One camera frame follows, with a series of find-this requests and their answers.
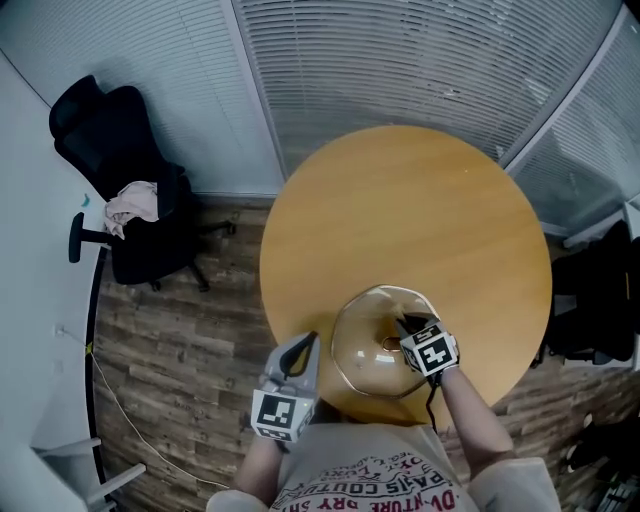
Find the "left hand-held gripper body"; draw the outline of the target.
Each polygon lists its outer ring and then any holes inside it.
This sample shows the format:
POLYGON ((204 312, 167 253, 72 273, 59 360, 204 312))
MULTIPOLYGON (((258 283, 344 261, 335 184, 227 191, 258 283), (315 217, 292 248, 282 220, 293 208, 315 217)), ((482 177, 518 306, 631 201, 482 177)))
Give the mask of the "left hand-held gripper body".
POLYGON ((279 382, 264 378, 253 392, 251 427, 263 438, 298 441, 315 414, 317 402, 315 379, 279 382))

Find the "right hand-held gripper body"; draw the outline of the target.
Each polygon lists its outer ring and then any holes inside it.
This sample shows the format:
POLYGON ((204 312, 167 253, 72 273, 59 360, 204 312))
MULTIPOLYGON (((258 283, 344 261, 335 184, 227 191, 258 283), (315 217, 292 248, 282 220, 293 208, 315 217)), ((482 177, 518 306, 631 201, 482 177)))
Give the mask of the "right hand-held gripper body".
POLYGON ((409 367, 424 377, 431 377, 459 364, 455 337, 439 321, 400 340, 400 347, 409 367))

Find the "octagonal glass lid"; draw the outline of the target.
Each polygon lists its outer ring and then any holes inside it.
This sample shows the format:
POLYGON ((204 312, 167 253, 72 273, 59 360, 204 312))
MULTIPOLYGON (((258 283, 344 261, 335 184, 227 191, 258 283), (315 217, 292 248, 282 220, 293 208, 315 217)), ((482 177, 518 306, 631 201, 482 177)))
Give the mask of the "octagonal glass lid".
POLYGON ((399 286, 378 285, 349 301, 339 312, 333 328, 332 360, 349 388, 368 397, 401 399, 427 383, 413 371, 400 347, 391 312, 392 300, 412 302, 411 313, 438 317, 421 293, 399 286))

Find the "person's left forearm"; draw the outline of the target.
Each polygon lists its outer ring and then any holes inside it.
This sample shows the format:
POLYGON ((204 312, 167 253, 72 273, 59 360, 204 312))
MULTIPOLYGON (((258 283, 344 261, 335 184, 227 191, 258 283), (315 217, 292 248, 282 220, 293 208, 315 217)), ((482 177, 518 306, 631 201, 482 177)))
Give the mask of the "person's left forearm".
POLYGON ((274 440, 256 436, 234 476, 234 487, 264 503, 272 502, 278 493, 282 459, 283 452, 274 440))

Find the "person's right forearm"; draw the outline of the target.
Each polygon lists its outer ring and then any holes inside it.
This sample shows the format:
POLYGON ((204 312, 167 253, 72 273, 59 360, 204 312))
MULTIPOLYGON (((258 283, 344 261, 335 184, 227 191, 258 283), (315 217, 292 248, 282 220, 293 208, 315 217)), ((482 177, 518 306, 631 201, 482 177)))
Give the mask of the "person's right forearm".
POLYGON ((511 436, 458 366, 443 372, 441 390, 471 478, 515 457, 511 436))

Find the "person's printed beige shirt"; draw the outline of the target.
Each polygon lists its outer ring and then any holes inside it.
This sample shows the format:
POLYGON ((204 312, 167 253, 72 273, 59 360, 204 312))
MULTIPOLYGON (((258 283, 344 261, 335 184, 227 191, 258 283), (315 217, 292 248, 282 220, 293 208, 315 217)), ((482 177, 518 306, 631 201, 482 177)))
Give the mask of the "person's printed beige shirt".
POLYGON ((540 458, 497 462, 458 481, 429 427, 316 424, 283 458, 275 500, 214 494, 206 512, 561 512, 540 458))

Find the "black office chair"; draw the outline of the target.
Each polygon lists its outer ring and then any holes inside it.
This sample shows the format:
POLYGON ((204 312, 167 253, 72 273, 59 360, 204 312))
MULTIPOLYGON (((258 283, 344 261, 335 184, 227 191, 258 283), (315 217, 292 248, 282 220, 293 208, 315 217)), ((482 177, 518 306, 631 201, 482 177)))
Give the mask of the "black office chair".
POLYGON ((183 167, 162 155, 152 133, 141 92, 122 86, 104 92, 94 76, 70 86, 49 114, 58 154, 75 167, 106 203, 134 181, 157 184, 159 220, 136 218, 124 228, 125 239, 84 227, 77 214, 69 235, 68 259, 80 259, 84 243, 107 246, 117 283, 148 283, 159 290, 162 278, 187 268, 200 291, 210 286, 196 264, 201 237, 215 231, 235 234, 230 220, 209 225, 197 221, 198 201, 183 167))
POLYGON ((551 265, 552 297, 575 299, 562 313, 551 303, 547 328, 530 366, 546 354, 603 365, 627 362, 640 336, 640 236, 624 220, 586 248, 551 265))

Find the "pink crumpled cloth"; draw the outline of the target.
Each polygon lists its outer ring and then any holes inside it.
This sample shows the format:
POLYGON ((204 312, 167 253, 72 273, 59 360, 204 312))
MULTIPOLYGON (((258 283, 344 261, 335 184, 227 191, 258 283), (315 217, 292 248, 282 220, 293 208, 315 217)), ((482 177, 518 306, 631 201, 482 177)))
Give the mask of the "pink crumpled cloth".
POLYGON ((112 236, 125 239, 124 228, 133 219, 159 220, 157 184, 134 181, 124 187, 104 207, 104 224, 112 236))

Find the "white window blind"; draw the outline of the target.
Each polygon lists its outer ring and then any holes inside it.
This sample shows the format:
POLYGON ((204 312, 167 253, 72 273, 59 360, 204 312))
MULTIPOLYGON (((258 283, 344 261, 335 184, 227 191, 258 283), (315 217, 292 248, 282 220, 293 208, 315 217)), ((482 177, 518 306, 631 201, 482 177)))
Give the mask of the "white window blind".
POLYGON ((583 90, 519 163, 538 219, 568 232, 640 193, 640 92, 583 90))
POLYGON ((577 80, 622 0, 233 0, 282 163, 351 132, 436 129, 492 159, 577 80))
POLYGON ((138 88, 162 154, 200 193, 282 187, 230 0, 6 0, 0 51, 48 103, 87 75, 138 88))

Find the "white furniture frame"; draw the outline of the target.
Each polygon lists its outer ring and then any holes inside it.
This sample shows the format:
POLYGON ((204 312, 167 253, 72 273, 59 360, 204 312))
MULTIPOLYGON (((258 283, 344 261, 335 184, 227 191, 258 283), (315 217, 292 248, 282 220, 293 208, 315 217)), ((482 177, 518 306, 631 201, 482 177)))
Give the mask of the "white furniture frame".
POLYGON ((111 495, 146 472, 146 465, 138 463, 101 482, 95 458, 101 444, 95 437, 55 448, 32 449, 56 480, 80 500, 82 512, 112 512, 117 503, 111 495))

